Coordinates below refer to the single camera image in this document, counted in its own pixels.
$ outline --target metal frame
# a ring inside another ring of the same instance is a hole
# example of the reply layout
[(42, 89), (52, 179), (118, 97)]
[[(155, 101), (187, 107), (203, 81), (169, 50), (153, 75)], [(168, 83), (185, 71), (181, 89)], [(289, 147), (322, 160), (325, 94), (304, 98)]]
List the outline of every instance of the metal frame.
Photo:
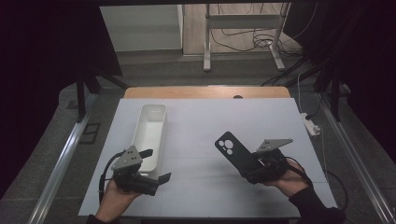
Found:
[(364, 166), (361, 157), (359, 156), (352, 142), (349, 140), (349, 137), (347, 136), (347, 133), (344, 130), (342, 124), (338, 122), (332, 115), (332, 111), (330, 110), (331, 105), (329, 101), (326, 99), (326, 97), (323, 97), (322, 100), (323, 104), (321, 105), (321, 107), (324, 110), (329, 122), (331, 123), (332, 128), (334, 129), (344, 150), (346, 151), (347, 157), (352, 167), (354, 168), (355, 173), (358, 175), (361, 184), (366, 190), (367, 195), (372, 201), (376, 212), (378, 213), (383, 223), (396, 224), (394, 211), (392, 211), (392, 209), (389, 207), (387, 200), (384, 198), (384, 195), (382, 194), (378, 185), (375, 183), (370, 173)]
[(204, 71), (210, 71), (210, 29), (276, 29), (274, 40), (269, 46), (278, 71), (285, 71), (285, 65), (279, 56), (277, 43), (282, 33), (283, 24), (290, 3), (285, 3), (280, 15), (210, 15), (209, 4), (206, 4), (205, 14), (205, 49), (204, 49)]
[(55, 197), (55, 194), (58, 191), (59, 186), (61, 185), (64, 174), (66, 173), (67, 167), (78, 145), (78, 140), (84, 132), (85, 126), (87, 125), (88, 119), (90, 118), (93, 104), (96, 101), (96, 98), (96, 94), (91, 93), (89, 95), (86, 104), (86, 113), (83, 119), (75, 124), (72, 132), (70, 133), (64, 149), (62, 150), (61, 156), (56, 162), (55, 167), (53, 168), (53, 171), (46, 184), (46, 187), (44, 187), (43, 192), (41, 193), (41, 196), (38, 199), (37, 204), (35, 205), (35, 209), (33, 210), (33, 213), (27, 223), (38, 224), (44, 222), (47, 213), (50, 210), (50, 206)]

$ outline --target electrical cable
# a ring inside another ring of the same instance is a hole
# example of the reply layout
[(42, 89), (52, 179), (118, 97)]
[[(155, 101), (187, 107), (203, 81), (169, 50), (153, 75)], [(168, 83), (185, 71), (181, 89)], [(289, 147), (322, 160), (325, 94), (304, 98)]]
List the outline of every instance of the electrical cable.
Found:
[(305, 26), (305, 28), (304, 28), (299, 34), (295, 35), (294, 37), (291, 37), (289, 40), (292, 40), (292, 39), (298, 37), (299, 35), (301, 35), (301, 34), (303, 34), (303, 33), (305, 32), (305, 30), (309, 27), (309, 25), (311, 24), (312, 20), (314, 19), (315, 14), (316, 14), (316, 12), (317, 12), (317, 8), (318, 8), (318, 2), (315, 4), (314, 12), (312, 13), (311, 19), (309, 20), (309, 22), (308, 22), (308, 24)]
[(351, 16), (353, 15), (353, 13), (350, 13), (348, 15), (346, 15), (342, 20), (340, 20), (341, 22), (338, 24), (337, 27), (335, 27), (331, 33), (329, 33), (326, 36), (326, 39), (324, 41), (322, 41), (322, 43), (317, 46), (317, 50), (315, 52), (312, 53), (312, 55), (316, 55), (316, 57), (320, 57), (320, 55), (322, 55), (323, 53), (325, 53), (326, 49), (331, 46), (330, 42), (334, 39), (334, 36), (337, 34), (337, 32), (343, 27), (345, 26), (345, 24), (349, 21), (349, 19), (351, 18)]
[(254, 6), (253, 6), (253, 3), (250, 3), (250, 9), (248, 10), (248, 12), (247, 12), (247, 14), (251, 11), (251, 9), (253, 9), (253, 12), (254, 12)]
[(285, 3), (282, 3), (282, 7), (280, 7), (280, 11), (282, 11), (282, 9), (283, 9), (283, 5), (285, 5)]
[(302, 56), (304, 55), (304, 49), (296, 49), (295, 51), (287, 51), (283, 47), (283, 43), (280, 39), (277, 42), (278, 52), (283, 56), (290, 57), (290, 56)]
[(324, 149), (324, 130), (323, 130), (323, 128), (321, 126), (320, 126), (320, 129), (321, 129), (321, 134), (322, 134), (322, 136), (321, 136), (321, 144), (322, 144), (323, 165), (324, 165), (324, 168), (322, 170), (323, 170), (323, 172), (325, 174), (325, 177), (326, 177), (327, 182), (329, 183), (329, 185), (330, 185), (329, 175), (334, 177), (338, 181), (338, 183), (341, 185), (341, 188), (343, 189), (344, 195), (345, 195), (345, 203), (344, 203), (344, 206), (340, 208), (340, 210), (345, 212), (345, 210), (347, 209), (347, 206), (349, 204), (349, 197), (348, 197), (348, 194), (347, 194), (347, 188), (344, 185), (343, 181), (336, 174), (334, 174), (333, 172), (330, 172), (327, 169), (326, 153), (325, 153), (325, 149)]
[(106, 173), (108, 170), (108, 167), (110, 166), (111, 162), (113, 162), (116, 158), (122, 156), (122, 154), (124, 153), (125, 150), (123, 150), (122, 152), (117, 153), (116, 155), (114, 155), (106, 164), (105, 170), (103, 171), (102, 175), (100, 176), (100, 180), (99, 180), (99, 203), (102, 202), (102, 199), (105, 195), (105, 181), (106, 179)]
[(300, 75), (297, 77), (297, 92), (298, 92), (298, 108), (300, 109), (300, 114), (303, 113), (303, 110), (301, 109), (301, 97), (300, 97)]
[(275, 84), (277, 83), (278, 80), (280, 80), (282, 77), (286, 76), (287, 74), (291, 73), (292, 71), (294, 71), (295, 69), (297, 69), (298, 67), (300, 67), (303, 63), (305, 63), (305, 61), (308, 60), (308, 57), (303, 56), (299, 61), (297, 61), (297, 63), (295, 63), (292, 67), (290, 67), (288, 70), (286, 70), (283, 74), (279, 75), (278, 77), (276, 77), (276, 80), (274, 80), (273, 82), (273, 86), (275, 86)]
[(303, 180), (306, 182), (306, 184), (307, 184), (309, 187), (313, 188), (313, 187), (314, 187), (314, 184), (313, 184), (311, 178), (309, 178), (309, 176), (306, 174), (304, 167), (303, 167), (299, 162), (297, 162), (297, 160), (295, 160), (295, 159), (292, 158), (292, 157), (285, 157), (285, 158), (286, 158), (286, 159), (293, 160), (294, 162), (296, 162), (296, 163), (300, 166), (300, 168), (302, 169), (302, 171), (299, 170), (299, 169), (297, 169), (297, 168), (295, 168), (294, 166), (291, 166), (290, 164), (289, 164), (288, 169), (291, 170), (291, 171), (293, 171), (293, 172), (296, 173), (297, 175), (300, 175), (300, 176), (303, 178)]
[(275, 14), (277, 13), (277, 11), (276, 11), (276, 9), (274, 8), (274, 4), (273, 3), (271, 3), (271, 7), (272, 7), (272, 9), (274, 10), (274, 12), (275, 12)]
[(262, 8), (264, 7), (264, 3), (262, 3), (262, 7), (260, 8), (259, 14), (262, 14)]
[[(268, 47), (268, 46), (271, 45), (271, 42), (273, 41), (273, 39), (269, 39), (269, 38), (261, 39), (261, 38), (259, 38), (259, 36), (269, 36), (269, 37), (274, 38), (273, 35), (266, 35), (266, 34), (255, 35), (255, 33), (256, 33), (256, 31), (253, 32), (253, 39), (252, 39), (252, 41), (253, 41), (253, 45), (254, 45), (256, 48), (265, 48), (265, 47)], [(260, 45), (260, 43), (261, 43), (262, 41), (266, 41), (264, 45)]]
[(256, 47), (253, 47), (253, 48), (251, 48), (251, 49), (236, 49), (236, 48), (233, 48), (233, 47), (231, 47), (231, 46), (228, 46), (228, 45), (219, 43), (219, 42), (215, 39), (215, 37), (213, 36), (212, 29), (210, 29), (210, 34), (212, 35), (213, 41), (214, 41), (216, 44), (218, 44), (218, 45), (220, 45), (220, 46), (223, 46), (223, 47), (225, 47), (225, 48), (228, 48), (228, 49), (233, 49), (233, 50), (236, 50), (236, 51), (246, 52), (246, 51), (251, 51), (251, 50), (253, 50), (253, 49), (256, 48)]
[(304, 63), (307, 60), (307, 58), (304, 56), (303, 58), (301, 58), (299, 61), (297, 61), (292, 67), (288, 68), (285, 72), (283, 72), (282, 74), (276, 76), (276, 77), (272, 77), (266, 81), (264, 81), (261, 86), (265, 86), (267, 83), (271, 82), (272, 80), (275, 80), (274, 82), (278, 81), (281, 77), (287, 75), (288, 73), (294, 71), (297, 67), (299, 67), (302, 63)]
[[(322, 86), (324, 85), (324, 80), (323, 80), (323, 78), (322, 78), (322, 75), (323, 75), (323, 73), (324, 73), (325, 71), (326, 71), (326, 64), (323, 65), (323, 68), (320, 70), (320, 74), (319, 74), (319, 77), (321, 77), (320, 81), (321, 81), (321, 83), (322, 83)], [(320, 93), (320, 99), (319, 99), (317, 111), (316, 111), (314, 114), (307, 115), (307, 116), (305, 117), (306, 119), (312, 119), (314, 116), (316, 116), (316, 115), (318, 114), (318, 112), (319, 112), (319, 110), (320, 110), (320, 106), (321, 106), (322, 100), (323, 100), (323, 91)]]
[[(272, 30), (272, 29), (259, 29), (257, 31), (267, 31), (267, 30)], [(223, 30), (221, 29), (222, 33), (224, 35), (242, 35), (242, 34), (246, 34), (246, 33), (251, 33), (251, 32), (255, 32), (254, 30), (249, 30), (249, 31), (242, 31), (242, 32), (238, 32), (238, 33), (232, 33), (232, 34), (226, 34), (223, 32)]]

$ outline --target black cable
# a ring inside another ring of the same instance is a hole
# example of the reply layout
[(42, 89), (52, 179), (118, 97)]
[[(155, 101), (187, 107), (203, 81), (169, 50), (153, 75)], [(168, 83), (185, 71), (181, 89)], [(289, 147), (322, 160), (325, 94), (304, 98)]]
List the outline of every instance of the black cable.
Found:
[(259, 14), (262, 14), (262, 8), (264, 7), (264, 3), (262, 3), (262, 7), (260, 8), (260, 13)]
[(117, 153), (114, 155), (107, 163), (105, 170), (103, 171), (102, 175), (100, 176), (99, 180), (99, 203), (102, 202), (103, 196), (105, 195), (105, 181), (106, 181), (106, 173), (108, 170), (108, 167), (110, 166), (111, 162), (113, 162), (116, 158), (122, 156), (125, 150), (122, 152)]
[(294, 71), (297, 67), (299, 67), (301, 64), (303, 64), (308, 58), (306, 56), (303, 56), (299, 61), (297, 61), (292, 67), (288, 68), (285, 72), (283, 72), (282, 74), (276, 76), (276, 77), (272, 77), (266, 81), (264, 81), (261, 86), (265, 86), (267, 83), (271, 82), (272, 80), (275, 79), (275, 81), (273, 82), (273, 84), (275, 82), (277, 82), (281, 77), (289, 74), (290, 72)]
[[(272, 30), (272, 29), (259, 29), (256, 31), (267, 31), (267, 30)], [(222, 33), (224, 35), (242, 35), (242, 34), (246, 34), (246, 33), (251, 33), (251, 32), (255, 32), (254, 30), (249, 30), (249, 31), (242, 31), (242, 32), (238, 32), (238, 33), (232, 33), (232, 34), (226, 34), (223, 32), (223, 29), (221, 29)]]
[(323, 172), (326, 173), (326, 174), (331, 175), (332, 177), (334, 177), (338, 181), (338, 183), (341, 185), (341, 188), (343, 188), (343, 191), (345, 193), (345, 203), (344, 203), (344, 206), (342, 208), (340, 208), (340, 210), (345, 212), (345, 210), (347, 209), (347, 205), (349, 204), (349, 196), (347, 194), (346, 186), (344, 185), (343, 181), (337, 175), (335, 175), (334, 173), (332, 173), (332, 172), (330, 172), (328, 170), (325, 170), (325, 169), (323, 169)]
[[(247, 14), (251, 11), (252, 6), (253, 6), (253, 3), (250, 4), (250, 10), (247, 12)], [(219, 14), (219, 15), (220, 15), (220, 9), (221, 9), (222, 14), (224, 14), (224, 10), (222, 9), (221, 4), (218, 4), (218, 14)], [(224, 30), (223, 30), (223, 29), (220, 29), (220, 30), (221, 30), (221, 32), (222, 32), (224, 35), (241, 35), (241, 34), (244, 34), (244, 33), (254, 32), (254, 31), (245, 31), (245, 32), (238, 32), (238, 33), (234, 33), (234, 34), (226, 34), (226, 33), (224, 33)]]
[[(320, 74), (319, 74), (319, 78), (320, 78), (321, 86), (322, 86), (322, 87), (324, 86), (324, 79), (323, 79), (322, 76), (323, 76), (323, 74), (324, 74), (325, 72), (326, 72), (326, 63), (323, 65), (323, 68), (320, 70)], [(316, 111), (314, 114), (306, 115), (305, 118), (306, 118), (307, 120), (312, 119), (314, 116), (316, 116), (316, 115), (318, 114), (318, 112), (319, 112), (319, 110), (320, 110), (320, 106), (321, 106), (322, 100), (323, 100), (323, 91), (320, 92), (320, 100), (319, 100), (319, 104), (318, 104), (317, 111)]]
[(283, 42), (279, 39), (278, 40), (278, 52), (286, 57), (290, 56), (303, 56), (304, 55), (304, 49), (301, 49), (299, 52), (287, 52), (285, 48), (283, 48)]
[(326, 53), (328, 48), (333, 46), (331, 41), (338, 37), (337, 35), (339, 35), (339, 32), (342, 32), (341, 28), (343, 28), (347, 24), (347, 22), (350, 20), (350, 18), (352, 16), (353, 16), (353, 12), (351, 12), (350, 14), (346, 14), (344, 16), (344, 18), (342, 20), (340, 20), (341, 22), (327, 35), (326, 39), (323, 40), (316, 47), (316, 50), (314, 50), (311, 54), (314, 55), (314, 57), (316, 57), (316, 58), (321, 58), (322, 57), (321, 55)]
[(247, 14), (251, 11), (251, 9), (253, 9), (254, 8), (254, 6), (253, 6), (253, 3), (250, 3), (250, 9), (248, 10), (248, 12), (247, 12)]
[(277, 12), (276, 12), (276, 9), (274, 8), (274, 5), (273, 5), (272, 3), (271, 3), (271, 7), (272, 7), (272, 9), (274, 10), (274, 12), (277, 13)]
[[(272, 42), (273, 39), (267, 39), (267, 38), (261, 39), (261, 38), (259, 38), (259, 37), (260, 37), (260, 36), (269, 36), (269, 37), (274, 38), (273, 35), (266, 35), (266, 34), (255, 35), (255, 33), (256, 33), (256, 31), (253, 32), (253, 39), (252, 39), (252, 41), (253, 41), (253, 45), (254, 45), (256, 48), (265, 48), (265, 47), (270, 46), (270, 43), (268, 43), (268, 42)], [(265, 45), (263, 45), (263, 46), (260, 45), (260, 43), (261, 43), (262, 41), (266, 41), (266, 42), (265, 42)]]
[(216, 44), (221, 45), (221, 46), (223, 46), (223, 47), (225, 47), (225, 48), (229, 48), (229, 49), (233, 49), (233, 50), (241, 51), (241, 52), (251, 51), (251, 50), (253, 50), (253, 49), (256, 48), (256, 47), (253, 47), (253, 48), (251, 48), (251, 49), (235, 49), (235, 48), (233, 48), (233, 47), (231, 47), (231, 46), (228, 46), (228, 45), (219, 43), (219, 42), (215, 39), (215, 37), (213, 36), (212, 29), (210, 29), (210, 34), (212, 35), (213, 41), (215, 41)]
[(296, 173), (297, 175), (300, 175), (309, 187), (313, 188), (313, 187), (314, 187), (314, 184), (312, 183), (311, 178), (309, 178), (309, 176), (306, 174), (304, 167), (303, 167), (299, 162), (297, 162), (297, 160), (295, 160), (295, 159), (292, 158), (292, 157), (285, 157), (285, 159), (290, 159), (290, 160), (296, 162), (297, 165), (299, 165), (300, 168), (303, 169), (303, 170), (301, 171), (301, 170), (295, 168), (294, 166), (291, 166), (290, 164), (289, 164), (289, 167), (288, 167), (289, 170), (293, 171), (293, 172)]

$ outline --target white plastic container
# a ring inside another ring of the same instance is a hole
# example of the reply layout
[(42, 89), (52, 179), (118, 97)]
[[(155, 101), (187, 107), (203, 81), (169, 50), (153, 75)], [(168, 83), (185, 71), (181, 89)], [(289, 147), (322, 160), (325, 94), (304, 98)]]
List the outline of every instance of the white plastic container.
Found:
[(165, 105), (143, 105), (134, 132), (132, 145), (138, 151), (152, 149), (152, 156), (143, 159), (139, 173), (151, 178), (161, 175), (162, 145), (166, 118)]

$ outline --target white table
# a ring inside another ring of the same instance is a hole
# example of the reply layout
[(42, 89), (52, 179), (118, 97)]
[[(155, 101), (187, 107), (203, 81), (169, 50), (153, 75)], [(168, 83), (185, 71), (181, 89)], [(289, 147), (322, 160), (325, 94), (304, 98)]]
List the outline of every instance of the white table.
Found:
[(137, 198), (125, 216), (298, 217), (287, 197), (249, 184), (216, 149), (215, 141), (227, 131), (250, 151), (264, 139), (293, 139), (282, 153), (305, 168), (323, 203), (336, 207), (294, 99), (122, 99), (80, 216), (96, 212), (99, 176), (108, 160), (131, 144), (139, 111), (147, 104), (167, 106), (162, 174), (172, 176), (155, 196)]

